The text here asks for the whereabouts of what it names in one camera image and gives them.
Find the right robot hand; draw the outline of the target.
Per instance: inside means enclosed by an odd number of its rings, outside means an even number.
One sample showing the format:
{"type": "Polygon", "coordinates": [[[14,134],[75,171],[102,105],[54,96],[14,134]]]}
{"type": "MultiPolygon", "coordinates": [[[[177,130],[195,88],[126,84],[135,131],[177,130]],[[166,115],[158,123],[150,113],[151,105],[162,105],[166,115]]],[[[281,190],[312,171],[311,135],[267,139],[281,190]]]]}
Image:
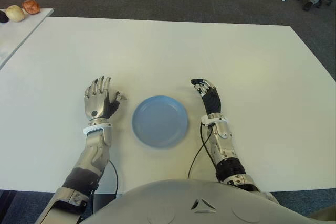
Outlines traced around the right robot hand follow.
{"type": "Polygon", "coordinates": [[[201,96],[207,115],[221,113],[221,100],[211,82],[206,79],[192,79],[191,84],[201,96]]]}

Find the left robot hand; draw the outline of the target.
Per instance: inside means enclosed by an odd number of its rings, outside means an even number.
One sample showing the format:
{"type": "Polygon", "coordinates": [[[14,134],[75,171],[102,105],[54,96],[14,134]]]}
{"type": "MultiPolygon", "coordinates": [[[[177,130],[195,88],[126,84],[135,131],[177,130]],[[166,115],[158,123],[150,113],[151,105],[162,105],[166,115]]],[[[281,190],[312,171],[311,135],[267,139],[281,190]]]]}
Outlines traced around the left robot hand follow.
{"type": "Polygon", "coordinates": [[[109,119],[119,108],[124,95],[120,91],[110,92],[111,77],[101,76],[93,80],[84,94],[85,114],[90,124],[109,119]]]}

